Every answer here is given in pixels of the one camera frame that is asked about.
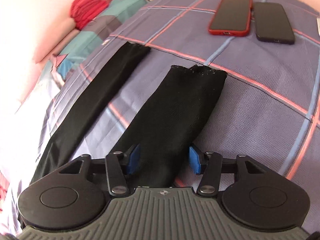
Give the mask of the black knit pants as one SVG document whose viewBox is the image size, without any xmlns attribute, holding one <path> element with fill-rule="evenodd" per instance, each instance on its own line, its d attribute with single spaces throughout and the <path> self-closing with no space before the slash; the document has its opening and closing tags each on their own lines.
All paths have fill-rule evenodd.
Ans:
<svg viewBox="0 0 320 240">
<path fill-rule="evenodd" d="M 103 66 L 73 104 L 37 165 L 36 182 L 68 163 L 86 133 L 129 79 L 150 48 L 125 43 Z M 207 123 L 225 84 L 227 73 L 207 66 L 173 65 L 113 147 L 140 147 L 129 187 L 170 186 L 187 158 L 187 148 Z"/>
</svg>

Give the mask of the purple plaid bed sheet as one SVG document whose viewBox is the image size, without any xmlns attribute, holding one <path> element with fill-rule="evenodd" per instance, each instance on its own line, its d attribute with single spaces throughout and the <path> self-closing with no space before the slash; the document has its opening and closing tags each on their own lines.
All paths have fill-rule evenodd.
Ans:
<svg viewBox="0 0 320 240">
<path fill-rule="evenodd" d="M 28 100 L 10 123 L 1 155 L 12 172 L 1 214 L 1 232 L 18 234 L 18 195 L 29 185 L 50 136 L 80 93 L 126 41 L 148 44 L 146 58 L 87 133 L 76 155 L 102 158 L 156 90 L 172 65 L 223 69 L 227 79 L 205 128 L 195 140 L 204 151 L 226 158 L 247 154 L 301 186 L 310 197 L 303 224 L 319 230 L 319 34 L 317 11 L 297 0 L 253 0 L 281 4 L 293 27 L 293 45 L 246 37 L 212 36 L 207 27 L 221 0 L 127 0 L 138 5 L 121 13 L 114 32 L 100 20 L 102 38 L 80 32 L 62 54 L 57 88 L 48 62 Z"/>
</svg>

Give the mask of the teal plaid pillow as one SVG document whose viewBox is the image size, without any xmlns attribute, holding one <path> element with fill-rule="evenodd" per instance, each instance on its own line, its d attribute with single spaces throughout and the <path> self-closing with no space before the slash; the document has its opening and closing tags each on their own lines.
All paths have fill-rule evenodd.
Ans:
<svg viewBox="0 0 320 240">
<path fill-rule="evenodd" d="M 146 3 L 148 0 L 112 0 L 82 30 L 71 31 L 49 53 L 44 73 L 61 88 L 79 64 Z"/>
</svg>

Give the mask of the pink folded blanket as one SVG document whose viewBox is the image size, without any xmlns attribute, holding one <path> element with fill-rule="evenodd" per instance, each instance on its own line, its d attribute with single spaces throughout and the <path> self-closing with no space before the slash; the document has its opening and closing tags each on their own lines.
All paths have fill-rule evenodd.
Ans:
<svg viewBox="0 0 320 240">
<path fill-rule="evenodd" d="M 74 29 L 75 21 L 70 17 L 51 23 L 40 35 L 33 54 L 33 61 L 39 63 Z"/>
</svg>

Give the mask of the red case smartphone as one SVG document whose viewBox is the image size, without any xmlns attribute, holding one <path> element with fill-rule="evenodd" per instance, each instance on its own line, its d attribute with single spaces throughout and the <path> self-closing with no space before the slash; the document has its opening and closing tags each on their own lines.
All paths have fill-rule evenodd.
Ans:
<svg viewBox="0 0 320 240">
<path fill-rule="evenodd" d="M 221 0 L 208 31 L 212 35 L 243 37 L 250 30 L 253 0 Z"/>
</svg>

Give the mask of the dark case smartphone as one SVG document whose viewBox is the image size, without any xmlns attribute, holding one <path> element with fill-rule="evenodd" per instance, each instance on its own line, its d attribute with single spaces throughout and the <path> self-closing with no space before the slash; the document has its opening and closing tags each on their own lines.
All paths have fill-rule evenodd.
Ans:
<svg viewBox="0 0 320 240">
<path fill-rule="evenodd" d="M 255 2 L 255 34 L 259 41 L 294 44 L 295 35 L 283 6 L 279 3 Z"/>
</svg>

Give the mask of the red folded cloth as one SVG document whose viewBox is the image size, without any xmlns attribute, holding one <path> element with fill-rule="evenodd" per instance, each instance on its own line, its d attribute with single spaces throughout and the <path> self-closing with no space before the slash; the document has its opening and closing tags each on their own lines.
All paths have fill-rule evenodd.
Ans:
<svg viewBox="0 0 320 240">
<path fill-rule="evenodd" d="M 74 0 L 69 15 L 75 22 L 75 27 L 82 30 L 109 6 L 107 0 Z"/>
</svg>

